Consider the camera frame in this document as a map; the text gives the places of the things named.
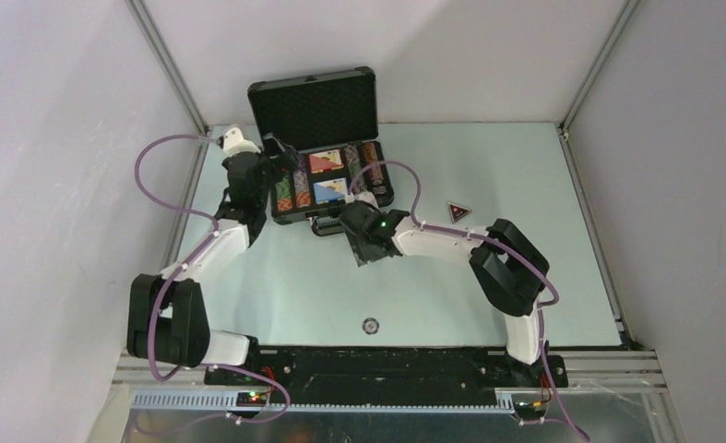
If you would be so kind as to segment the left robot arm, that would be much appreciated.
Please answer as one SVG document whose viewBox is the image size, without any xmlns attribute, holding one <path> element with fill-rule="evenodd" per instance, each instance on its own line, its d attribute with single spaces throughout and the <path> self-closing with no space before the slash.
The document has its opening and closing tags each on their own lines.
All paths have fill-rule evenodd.
<svg viewBox="0 0 726 443">
<path fill-rule="evenodd" d="M 298 166 L 295 148 L 271 133 L 261 141 L 245 138 L 237 126 L 209 140 L 222 150 L 228 184 L 214 214 L 188 211 L 209 220 L 207 232 L 187 257 L 132 282 L 126 349 L 147 360 L 159 381 L 172 377 L 160 372 L 160 363 L 177 369 L 226 365 L 245 385 L 262 375 L 262 358 L 249 351 L 251 338 L 209 325 L 202 291 L 253 245 L 268 219 L 270 189 Z"/>
</svg>

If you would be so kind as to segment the triangular dealer button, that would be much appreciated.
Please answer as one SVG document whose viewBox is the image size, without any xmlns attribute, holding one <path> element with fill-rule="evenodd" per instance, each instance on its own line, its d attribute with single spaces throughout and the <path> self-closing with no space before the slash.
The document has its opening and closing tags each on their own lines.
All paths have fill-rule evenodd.
<svg viewBox="0 0 726 443">
<path fill-rule="evenodd" d="M 455 202 L 448 202 L 448 213 L 452 224 L 456 224 L 471 214 L 471 209 Z"/>
</svg>

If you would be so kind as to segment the red playing card box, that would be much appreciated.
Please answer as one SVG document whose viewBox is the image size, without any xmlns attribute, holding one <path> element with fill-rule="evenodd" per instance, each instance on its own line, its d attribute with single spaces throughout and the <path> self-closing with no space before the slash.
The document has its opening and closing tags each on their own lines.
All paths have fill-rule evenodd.
<svg viewBox="0 0 726 443">
<path fill-rule="evenodd" d="M 311 174 L 329 173 L 345 167 L 340 149 L 313 152 L 307 158 Z"/>
</svg>

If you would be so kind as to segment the black poker set case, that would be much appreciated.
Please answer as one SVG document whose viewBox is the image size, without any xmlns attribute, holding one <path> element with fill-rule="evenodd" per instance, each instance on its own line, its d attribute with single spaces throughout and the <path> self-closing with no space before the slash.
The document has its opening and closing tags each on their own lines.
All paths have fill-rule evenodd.
<svg viewBox="0 0 726 443">
<path fill-rule="evenodd" d="M 395 189 L 378 140 L 376 75 L 369 66 L 303 77 L 263 80 L 247 90 L 261 137 L 273 133 L 293 146 L 299 169 L 271 188 L 270 215 L 279 225 L 311 222 L 317 236 L 342 233 L 337 218 L 344 200 L 316 205 L 313 183 L 347 180 L 348 193 L 370 191 L 378 206 L 395 199 Z M 345 167 L 311 174 L 310 153 L 340 149 Z"/>
</svg>

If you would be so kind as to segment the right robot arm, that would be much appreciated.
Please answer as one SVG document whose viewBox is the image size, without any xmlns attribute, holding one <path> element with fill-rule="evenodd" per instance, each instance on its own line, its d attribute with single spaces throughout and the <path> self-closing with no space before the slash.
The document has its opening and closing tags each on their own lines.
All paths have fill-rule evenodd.
<svg viewBox="0 0 726 443">
<path fill-rule="evenodd" d="M 460 230 L 420 221 L 406 210 L 382 211 L 355 200 L 339 216 L 359 265 L 386 257 L 430 257 L 467 264 L 489 304 L 503 314 L 507 371 L 521 386 L 545 372 L 543 321 L 539 311 L 550 265 L 511 221 L 498 219 L 486 228 Z"/>
</svg>

